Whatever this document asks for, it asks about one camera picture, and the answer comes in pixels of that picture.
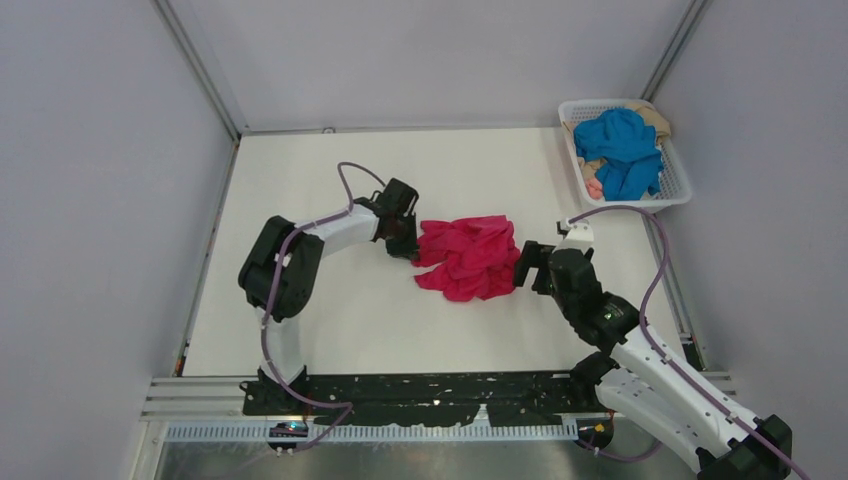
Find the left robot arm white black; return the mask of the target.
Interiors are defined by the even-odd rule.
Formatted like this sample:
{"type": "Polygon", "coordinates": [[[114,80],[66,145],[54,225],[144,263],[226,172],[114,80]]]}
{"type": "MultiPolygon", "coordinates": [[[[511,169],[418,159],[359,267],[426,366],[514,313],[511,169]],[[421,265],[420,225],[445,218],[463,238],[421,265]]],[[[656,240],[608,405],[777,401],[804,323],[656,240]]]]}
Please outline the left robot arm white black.
{"type": "Polygon", "coordinates": [[[349,199],[324,217],[291,222],[269,218],[238,274],[238,285],[260,316],[260,371],[272,384],[268,400],[298,412],[307,399],[299,316],[308,304],[322,261],[344,249],[382,241],[392,258],[418,257],[417,190],[392,178],[372,196],[349,199]]]}

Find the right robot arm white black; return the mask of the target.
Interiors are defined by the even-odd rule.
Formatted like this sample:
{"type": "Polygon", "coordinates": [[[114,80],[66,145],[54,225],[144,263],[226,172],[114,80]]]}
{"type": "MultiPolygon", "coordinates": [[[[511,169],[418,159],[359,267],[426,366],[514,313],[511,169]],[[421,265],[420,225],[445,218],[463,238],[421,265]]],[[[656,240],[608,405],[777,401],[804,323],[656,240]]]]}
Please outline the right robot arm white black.
{"type": "Polygon", "coordinates": [[[778,416],[741,406],[668,349],[626,299],[604,291],[591,249],[528,241],[515,264],[521,287],[551,297],[595,353],[572,371],[574,403],[623,414],[674,452],[699,479],[785,479],[793,434],[778,416]]]}

